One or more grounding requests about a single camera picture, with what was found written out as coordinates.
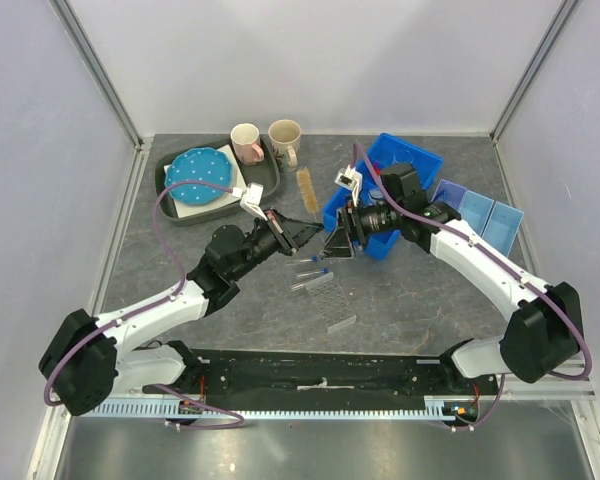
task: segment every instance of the blue polka dot plate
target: blue polka dot plate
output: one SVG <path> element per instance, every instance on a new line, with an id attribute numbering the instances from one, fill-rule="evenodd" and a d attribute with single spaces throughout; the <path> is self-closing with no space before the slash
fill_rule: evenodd
<path id="1" fill-rule="evenodd" d="M 228 188 L 233 165 L 227 156 L 213 148 L 192 148 L 178 155 L 167 169 L 164 186 L 185 180 L 202 180 Z M 223 190 L 202 185 L 182 185 L 169 192 L 171 198 L 187 205 L 204 205 L 224 195 Z"/>

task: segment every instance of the plastic tube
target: plastic tube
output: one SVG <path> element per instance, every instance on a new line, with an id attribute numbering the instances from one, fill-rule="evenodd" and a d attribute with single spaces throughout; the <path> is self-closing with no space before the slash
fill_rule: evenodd
<path id="1" fill-rule="evenodd" d="M 318 268 L 316 270 L 309 270 L 307 272 L 298 272 L 298 273 L 296 273 L 296 278 L 312 277 L 314 275 L 322 275 L 323 273 L 329 273 L 329 269 L 328 268 Z"/>
<path id="2" fill-rule="evenodd" d="M 317 255 L 314 255 L 313 257 L 309 257 L 309 258 L 296 258 L 294 260 L 288 260 L 286 262 L 284 262 L 284 264 L 287 267 L 291 267 L 294 265 L 302 265 L 303 263 L 316 263 L 320 261 L 320 259 L 318 258 Z"/>
<path id="3" fill-rule="evenodd" d="M 153 206 L 153 229 L 156 232 L 156 235 L 158 237 L 158 240 L 160 241 L 160 244 L 162 245 L 162 248 L 164 248 L 165 252 L 167 253 L 167 255 L 171 258 L 171 260 L 173 260 L 173 263 L 176 264 L 176 266 L 178 267 L 178 271 L 179 271 L 179 275 L 180 275 L 180 281 L 178 283 L 178 286 L 176 287 L 176 289 L 169 295 L 160 298 L 158 300 L 156 300 L 155 302 L 152 302 L 148 305 L 144 305 L 142 307 L 139 307 L 135 310 L 132 310 L 131 312 L 128 312 L 126 314 L 124 314 L 123 316 L 120 317 L 120 319 L 116 319 L 116 320 L 111 320 L 110 322 L 104 324 L 103 326 L 97 328 L 96 330 L 94 330 L 93 332 L 91 332 L 90 334 L 88 334 L 86 337 L 84 337 L 83 339 L 81 339 L 78 343 L 76 343 L 65 355 L 64 357 L 62 357 L 62 359 L 58 362 L 58 364 L 55 366 L 55 368 L 53 369 L 53 371 L 51 372 L 51 375 L 49 375 L 49 378 L 47 380 L 47 383 L 44 386 L 44 393 L 43 393 L 43 398 L 44 398 L 44 403 L 46 403 L 48 406 L 50 407 L 57 407 L 62 405 L 62 402 L 60 401 L 56 401 L 53 400 L 51 398 L 51 390 L 53 388 L 53 384 L 55 383 L 55 381 L 58 378 L 58 375 L 60 375 L 60 372 L 62 372 L 62 369 L 67 365 L 67 363 L 69 363 L 69 361 L 71 361 L 71 359 L 76 355 L 76 353 L 78 353 L 80 351 L 80 349 L 82 347 L 84 347 L 85 345 L 87 345 L 91 340 L 93 340 L 94 338 L 96 338 L 98 335 L 100 335 L 101 333 L 106 332 L 107 330 L 115 327 L 116 325 L 118 325 L 118 323 L 124 322 L 126 320 L 129 320 L 130 318 L 135 317 L 136 315 L 139 315 L 141 313 L 144 313 L 148 310 L 151 310 L 152 308 L 155 308 L 159 305 L 162 305 L 163 303 L 166 303 L 170 300 L 171 296 L 175 296 L 178 295 L 183 289 L 185 284 L 187 283 L 187 273 L 186 270 L 184 268 L 183 263 L 180 261 L 180 259 L 178 258 L 178 256 L 175 254 L 175 252 L 171 249 L 171 247 L 169 246 L 167 240 L 164 238 L 164 235 L 162 234 L 162 231 L 160 230 L 160 226 L 158 224 L 158 209 L 160 208 L 160 202 L 162 201 L 162 199 L 167 195 L 167 193 L 169 193 L 171 190 L 173 190 L 174 188 L 178 188 L 182 185 L 202 185 L 205 187 L 210 187 L 210 188 L 215 188 L 218 190 L 222 190 L 224 192 L 227 193 L 231 193 L 232 189 L 229 188 L 225 188 L 225 187 L 221 187 L 220 185 L 215 185 L 213 183 L 209 183 L 209 182 L 204 182 L 202 180 L 185 180 L 182 182 L 178 182 L 178 183 L 174 183 L 173 185 L 170 185 L 168 187 L 166 187 L 162 192 L 160 192 L 160 195 L 158 195 L 158 198 L 156 199 L 156 202 Z M 165 390 L 168 389 L 171 395 L 175 395 L 175 390 L 171 390 L 168 387 L 165 387 L 164 385 L 157 385 L 158 388 Z M 196 427 L 197 429 L 205 429 L 205 430 L 212 430 L 214 427 L 218 428 L 218 429 L 225 429 L 225 428 L 233 428 L 233 427 L 237 427 L 242 425 L 242 423 L 244 423 L 244 418 L 241 417 L 238 414 L 234 414 L 233 412 L 230 412 L 228 410 L 223 410 L 217 407 L 212 407 L 210 405 L 206 405 L 204 403 L 201 402 L 196 402 L 194 400 L 189 399 L 188 397 L 186 397 L 186 400 L 189 401 L 190 403 L 199 406 L 200 408 L 205 408 L 206 410 L 211 410 L 211 411 L 215 411 L 218 413 L 223 413 L 225 415 L 230 415 L 232 417 L 236 417 L 239 419 L 241 419 L 239 422 L 234 422 L 231 424 L 221 424 L 221 425 L 202 425 L 199 427 Z"/>
<path id="4" fill-rule="evenodd" d="M 398 213 L 400 213 L 401 215 L 404 215 L 405 217 L 408 217 L 412 220 L 416 220 L 420 223 L 424 223 L 426 225 L 431 225 L 432 227 L 439 228 L 440 230 L 445 230 L 449 233 L 452 233 L 456 237 L 461 238 L 462 240 L 464 240 L 466 242 L 469 241 L 469 236 L 466 235 L 464 232 L 461 232 L 460 230 L 450 227 L 444 223 L 436 222 L 435 220 L 430 220 L 426 217 L 416 215 L 415 213 L 409 212 L 408 210 L 406 210 L 406 209 L 402 208 L 400 205 L 398 205 L 398 203 L 389 195 L 389 193 L 387 192 L 387 189 L 384 188 L 384 185 L 382 184 L 382 180 L 380 179 L 380 176 L 374 170 L 373 164 L 371 163 L 371 160 L 369 159 L 367 152 L 365 152 L 364 147 L 360 144 L 360 142 L 355 142 L 354 152 L 357 152 L 357 154 L 354 153 L 354 162 L 357 158 L 357 155 L 362 156 L 362 159 L 364 160 L 364 163 L 366 164 L 367 169 L 369 170 L 369 174 L 373 178 L 373 181 L 377 185 L 378 189 L 384 195 L 384 198 L 387 201 L 387 203 L 389 205 L 391 205 Z M 516 270 L 512 269 L 509 265 L 507 265 L 505 262 L 500 260 L 500 258 L 498 258 L 497 255 L 493 254 L 484 245 L 482 245 L 481 243 L 477 243 L 475 245 L 475 247 L 482 254 L 486 255 L 493 263 L 498 265 L 498 267 L 500 267 L 502 270 L 504 270 L 516 282 L 520 282 L 522 280 L 522 276 Z M 542 291 L 540 291 L 538 288 L 536 288 L 531 283 L 525 283 L 524 286 L 525 286 L 525 288 L 528 288 L 531 292 L 533 292 L 534 295 L 537 295 L 538 298 L 542 299 L 542 301 L 545 302 L 549 306 L 549 308 L 551 308 L 551 310 L 553 310 L 555 312 L 555 314 L 558 316 L 558 318 L 560 318 L 560 320 L 562 320 L 562 322 L 565 324 L 565 326 L 567 327 L 567 329 L 569 330 L 571 335 L 573 335 L 573 338 L 575 338 L 576 342 L 578 343 L 578 346 L 580 347 L 580 350 L 582 351 L 582 355 L 584 356 L 584 368 L 583 368 L 582 372 L 579 373 L 578 375 L 567 375 L 567 374 L 559 373 L 559 372 L 550 372 L 550 374 L 553 375 L 554 377 L 561 378 L 564 380 L 575 380 L 575 381 L 585 380 L 591 373 L 592 358 L 591 358 L 591 351 L 589 350 L 589 347 L 587 346 L 586 342 L 584 341 L 583 336 L 580 334 L 580 331 L 574 325 L 574 323 L 571 321 L 571 319 L 560 309 L 560 307 L 558 307 L 558 305 L 556 305 L 549 297 L 547 297 L 547 295 L 545 295 Z"/>

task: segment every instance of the white wall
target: white wall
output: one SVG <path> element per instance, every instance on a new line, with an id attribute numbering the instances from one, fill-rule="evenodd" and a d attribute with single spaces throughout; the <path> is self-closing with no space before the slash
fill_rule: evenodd
<path id="1" fill-rule="evenodd" d="M 600 400 L 600 0 L 581 2 L 501 147 L 540 273 L 580 292 Z"/>
<path id="2" fill-rule="evenodd" d="M 0 1 L 0 480 L 23 478 L 37 364 L 94 292 L 133 150 L 46 0 Z"/>
<path id="3" fill-rule="evenodd" d="M 71 0 L 141 133 L 488 132 L 560 0 Z"/>

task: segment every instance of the beige mug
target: beige mug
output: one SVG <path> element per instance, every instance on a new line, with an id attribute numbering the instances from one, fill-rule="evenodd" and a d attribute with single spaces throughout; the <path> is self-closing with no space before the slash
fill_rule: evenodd
<path id="1" fill-rule="evenodd" d="M 278 120 L 269 127 L 269 139 L 273 154 L 282 170 L 293 171 L 298 167 L 298 149 L 302 129 L 293 120 Z"/>
<path id="2" fill-rule="evenodd" d="M 245 165 L 255 165 L 264 158 L 260 147 L 260 131 L 250 123 L 241 123 L 231 130 L 231 144 L 238 160 Z"/>

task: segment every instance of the blue bin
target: blue bin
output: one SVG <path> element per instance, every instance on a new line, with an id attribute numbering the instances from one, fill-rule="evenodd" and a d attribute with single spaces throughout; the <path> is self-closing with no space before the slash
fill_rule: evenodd
<path id="1" fill-rule="evenodd" d="M 444 202 L 451 208 L 458 210 L 466 194 L 467 189 L 462 185 L 449 182 L 448 180 L 440 180 L 431 201 Z"/>
<path id="2" fill-rule="evenodd" d="M 420 184 L 424 189 L 433 183 L 436 173 L 440 170 L 443 163 L 442 159 L 437 155 L 422 150 L 388 133 L 381 133 L 367 153 L 369 160 L 379 169 L 383 169 L 396 162 L 411 163 L 418 172 Z M 362 159 L 358 159 L 356 162 L 356 170 L 362 174 L 360 200 L 368 205 L 371 203 L 368 192 L 376 188 L 376 184 Z M 349 190 L 346 188 L 338 187 L 335 195 L 324 206 L 322 217 L 324 228 L 327 232 L 332 232 L 336 228 L 336 211 L 344 205 L 349 193 Z M 398 231 L 372 235 L 369 238 L 369 244 L 365 252 L 377 260 L 384 260 L 399 236 L 400 232 Z"/>
<path id="3" fill-rule="evenodd" d="M 508 256 L 522 222 L 522 213 L 517 208 L 496 202 L 482 238 L 504 256 Z"/>
<path id="4" fill-rule="evenodd" d="M 380 169 L 388 167 L 396 162 L 411 163 L 418 172 L 420 184 L 425 190 L 431 186 L 443 163 L 442 158 L 437 155 L 418 148 L 398 137 L 389 135 L 388 133 L 381 133 L 378 135 L 378 138 L 376 138 L 373 145 L 371 145 L 371 148 L 369 148 L 368 153 L 369 160 Z M 363 177 L 365 176 L 365 173 L 368 175 L 368 178 L 365 177 L 365 179 L 373 181 L 366 169 L 365 171 L 360 171 L 362 172 Z"/>
<path id="5" fill-rule="evenodd" d="M 466 220 L 471 228 L 473 228 L 473 231 L 482 236 L 487 220 L 489 220 L 489 213 L 491 212 L 493 203 L 492 199 L 469 190 L 458 212 L 462 215 L 462 219 Z"/>

